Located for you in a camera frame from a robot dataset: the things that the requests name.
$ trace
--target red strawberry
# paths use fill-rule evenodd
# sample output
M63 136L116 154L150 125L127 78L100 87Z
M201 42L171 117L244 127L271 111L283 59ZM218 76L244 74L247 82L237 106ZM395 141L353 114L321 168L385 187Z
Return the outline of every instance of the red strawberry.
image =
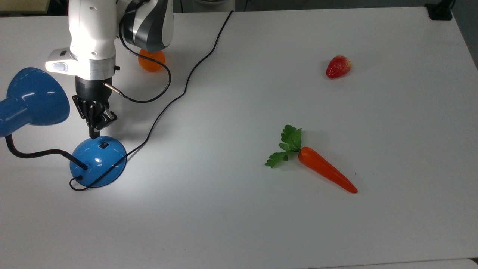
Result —
M326 75L329 78L338 78L345 75L352 68L352 62L343 55L335 56L327 66Z

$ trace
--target orange ball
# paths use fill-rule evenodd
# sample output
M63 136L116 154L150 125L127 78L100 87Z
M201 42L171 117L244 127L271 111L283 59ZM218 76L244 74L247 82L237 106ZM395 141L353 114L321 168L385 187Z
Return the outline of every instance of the orange ball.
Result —
M162 51L151 53L151 52L148 52L144 49L141 49L140 55L155 59L155 60L160 61L162 63L164 63L164 61L166 60L166 58L164 57L164 53ZM156 71L158 71L159 69L162 68L162 66L160 64L155 63L155 62L150 61L150 60L147 60L147 59L143 59L141 57L138 57L138 62L140 63L140 66L148 72L156 72Z

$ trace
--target black cable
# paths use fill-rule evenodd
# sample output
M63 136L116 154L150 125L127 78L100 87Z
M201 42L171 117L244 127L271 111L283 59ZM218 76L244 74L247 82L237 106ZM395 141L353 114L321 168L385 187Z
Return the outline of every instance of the black cable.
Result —
M156 60L156 59L153 59L153 58L149 58L149 57L146 57L146 56L143 56L143 55L140 55L136 52L134 52L133 50L131 50L127 45L126 43L124 42L124 37L123 37L123 31L122 31L122 28L123 28L123 19L121 19L119 21L119 39L121 40L121 43L123 44L123 46L126 48L126 50L128 50L130 53L132 53L133 55L135 55L136 57L140 57L140 58L143 58L143 59L146 59L146 60L149 60L149 61L152 61L152 62L155 62L159 65L161 65L162 67L164 67L164 69L166 70L166 72L168 72L168 84L166 85L166 87L164 88L164 90L158 94L156 97L152 98L152 99L149 99L149 100L136 100L136 99L133 99L133 98L130 98L128 97L127 95L125 95L123 92L119 92L118 94L121 95L122 97L130 100L131 102L135 102L135 103L149 103L149 102L152 102L158 98L160 98L164 93L166 93L166 91L168 90L169 88L169 85L171 84L171 71L169 70L169 68L162 62Z
M10 150L10 152L19 157L19 158L23 158L23 159L32 159L32 158L38 158L38 157L43 157L43 156L46 156L46 155L51 155L51 154L60 154L61 156L67 158L68 160L70 160L71 162L73 162L74 164L78 165L79 167L81 167L83 170L87 170L88 169L88 166L84 163L82 163L80 160L78 160L77 158L73 157L73 155L69 154L68 152L64 151L64 150L60 150L60 149L48 149L48 150L44 150L44 151L39 151L39 152L34 152L34 153L23 153L23 152L20 152L18 151L16 148L15 148L15 144L13 143L13 137L12 135L7 135L5 137L5 140L7 141L7 147L8 149Z
M141 143L139 146L137 146L136 148L134 148L132 151L128 152L125 156L123 156L121 159L119 159L114 165L112 165L105 173L103 173L103 175L101 175L98 179L96 179L93 183L91 183L90 185L88 185L87 187L84 187L83 189L76 189L72 186L72 181L73 180L81 180L80 178L72 178L70 180L70 187L75 190L75 191L86 191L88 189L91 188L91 186L95 185L98 181L100 181L101 179L103 179L107 174L109 174L118 164L120 164L122 161L124 161L129 155L133 154L134 152L136 152L137 150L139 150L140 148L142 148L144 145L146 145L146 143L149 141L150 137L151 137L151 134L154 130L154 127L156 126L156 124L158 123L159 119L161 118L161 116L164 114L164 112L174 103L176 102L178 99L180 99L181 97L183 97L185 94L186 94L186 91L187 91L187 86L189 85L189 80L194 72L194 70L196 70L196 68L204 61L206 60L213 52L214 50L216 49L216 46L217 46L217 43L219 42L219 37L221 36L221 33L222 33L222 30L224 29L224 27L226 26L229 18L231 17L231 14L233 13L233 11L229 12L229 15L228 17L226 18L226 20L224 21L224 24L222 25L221 27L221 30L219 31L219 33L217 34L217 38L216 38L216 41L214 42L214 46L212 48L212 50L204 57L202 58L201 60L199 60L199 62L193 67L193 69L191 70L191 72L189 73L189 76L187 77L187 80L186 80L186 85L185 85L185 88L184 88L184 91L181 95L179 95L178 97L174 98L171 102L169 102L169 104L166 105L166 107L161 111L161 113L159 113L159 115L156 117L156 119L154 120L154 123L152 124L151 126L151 129L149 130L148 132L148 135L146 136L146 139L144 140L143 143Z

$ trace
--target carrot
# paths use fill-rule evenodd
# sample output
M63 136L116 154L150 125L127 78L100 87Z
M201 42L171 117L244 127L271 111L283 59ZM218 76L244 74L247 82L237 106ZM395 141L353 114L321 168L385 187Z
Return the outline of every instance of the carrot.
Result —
M357 193L357 188L342 173L327 162L315 150L305 146L299 152L299 161L319 173L324 178L344 188L351 193Z
M273 168L280 161L287 161L292 153L299 153L299 161L305 166L314 170L324 178L334 182L348 192L357 193L357 188L340 173L335 167L327 162L313 149L305 146L301 147L302 129L296 129L290 125L286 125L281 134L283 144L279 147L285 152L276 152L269 156L265 165Z

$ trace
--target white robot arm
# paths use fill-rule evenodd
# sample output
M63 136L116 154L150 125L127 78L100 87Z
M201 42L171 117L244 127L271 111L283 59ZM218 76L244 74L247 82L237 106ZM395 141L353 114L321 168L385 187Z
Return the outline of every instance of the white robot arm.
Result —
M173 36L172 0L70 0L69 48L54 50L45 67L50 72L75 76L76 108L89 126L92 139L117 119L109 111L110 84L116 66L115 38L156 52L166 48Z

